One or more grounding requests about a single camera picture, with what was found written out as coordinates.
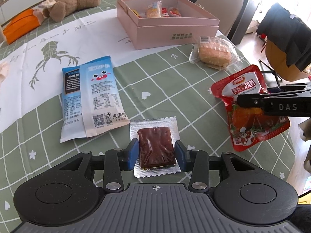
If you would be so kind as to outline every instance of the teddy bear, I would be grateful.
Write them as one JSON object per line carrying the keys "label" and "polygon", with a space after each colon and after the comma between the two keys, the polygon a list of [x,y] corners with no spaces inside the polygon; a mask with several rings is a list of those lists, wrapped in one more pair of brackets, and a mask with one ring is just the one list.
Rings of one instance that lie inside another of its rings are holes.
{"label": "teddy bear", "polygon": [[99,6],[100,0],[45,0],[39,4],[45,17],[61,22],[66,16],[77,10]]}

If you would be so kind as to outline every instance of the plastic wrapper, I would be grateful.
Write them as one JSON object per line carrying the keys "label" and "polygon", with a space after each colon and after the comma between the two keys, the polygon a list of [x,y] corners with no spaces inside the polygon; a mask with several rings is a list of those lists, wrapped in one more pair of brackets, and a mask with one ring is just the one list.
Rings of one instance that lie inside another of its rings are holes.
{"label": "plastic wrapper", "polygon": [[139,158],[142,169],[173,166],[176,164],[169,127],[138,130]]}
{"label": "plastic wrapper", "polygon": [[61,143],[130,123],[122,107],[110,56],[63,68],[63,83]]}
{"label": "plastic wrapper", "polygon": [[233,45],[219,37],[201,37],[192,49],[189,61],[231,73],[241,70],[240,58]]}
{"label": "plastic wrapper", "polygon": [[86,137],[130,123],[121,103],[110,56],[80,65],[80,86]]}
{"label": "plastic wrapper", "polygon": [[[173,146],[175,145],[176,140],[180,140],[176,117],[166,117],[155,120],[142,120],[130,123],[130,139],[133,138],[139,139],[138,131],[145,128],[157,128],[157,127],[168,127],[171,135],[171,140]],[[175,161],[175,165],[156,167],[150,169],[142,169],[140,167],[140,158],[137,159],[134,166],[134,176],[136,178],[140,177],[151,177],[151,176],[160,176],[165,174],[172,174],[181,172],[178,163]]]}
{"label": "plastic wrapper", "polygon": [[142,16],[138,13],[137,10],[132,9],[132,11],[134,12],[134,14],[135,14],[138,18],[142,18]]}
{"label": "plastic wrapper", "polygon": [[169,14],[166,8],[162,8],[162,17],[169,17]]}
{"label": "plastic wrapper", "polygon": [[157,1],[157,2],[154,2],[154,3],[150,4],[147,7],[146,16],[148,18],[162,17],[162,2],[161,1]]}
{"label": "plastic wrapper", "polygon": [[211,91],[225,104],[233,148],[238,152],[275,137],[290,126],[288,117],[266,116],[261,108],[241,108],[236,104],[240,94],[266,92],[262,73],[255,65],[214,83]]}
{"label": "plastic wrapper", "polygon": [[64,67],[63,71],[63,126],[60,142],[86,137],[82,118],[80,66]]}
{"label": "plastic wrapper", "polygon": [[181,13],[179,12],[178,8],[169,8],[169,16],[171,17],[181,17]]}

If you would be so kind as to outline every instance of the red snack bag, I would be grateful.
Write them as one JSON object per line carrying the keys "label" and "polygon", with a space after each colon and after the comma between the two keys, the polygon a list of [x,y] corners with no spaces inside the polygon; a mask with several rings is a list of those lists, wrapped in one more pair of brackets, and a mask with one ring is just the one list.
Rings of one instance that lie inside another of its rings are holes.
{"label": "red snack bag", "polygon": [[166,8],[162,8],[162,17],[169,17],[169,14],[167,13]]}
{"label": "red snack bag", "polygon": [[211,91],[225,104],[231,140],[237,152],[275,137],[290,127],[287,117],[266,116],[261,108],[242,108],[236,104],[239,94],[266,92],[265,80],[256,65],[214,83]]}

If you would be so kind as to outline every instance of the pink box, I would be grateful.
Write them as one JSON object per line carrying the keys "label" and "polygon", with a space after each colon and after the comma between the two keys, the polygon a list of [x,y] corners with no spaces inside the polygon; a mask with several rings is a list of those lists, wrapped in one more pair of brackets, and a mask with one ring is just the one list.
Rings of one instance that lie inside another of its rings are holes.
{"label": "pink box", "polygon": [[200,36],[214,37],[219,19],[189,0],[161,0],[162,7],[178,8],[182,17],[138,18],[159,0],[118,0],[117,15],[136,50],[197,43]]}

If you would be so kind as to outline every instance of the cartoon face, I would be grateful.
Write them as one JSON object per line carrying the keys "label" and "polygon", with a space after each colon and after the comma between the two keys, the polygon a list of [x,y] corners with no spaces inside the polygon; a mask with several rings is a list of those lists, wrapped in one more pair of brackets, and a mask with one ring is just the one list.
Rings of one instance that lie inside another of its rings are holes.
{"label": "cartoon face", "polygon": [[93,75],[93,79],[91,80],[91,81],[93,81],[93,80],[102,80],[102,79],[105,79],[105,78],[107,78],[108,77],[108,74],[110,74],[110,73],[107,73],[106,71],[102,71],[101,72],[101,74],[94,74]]}

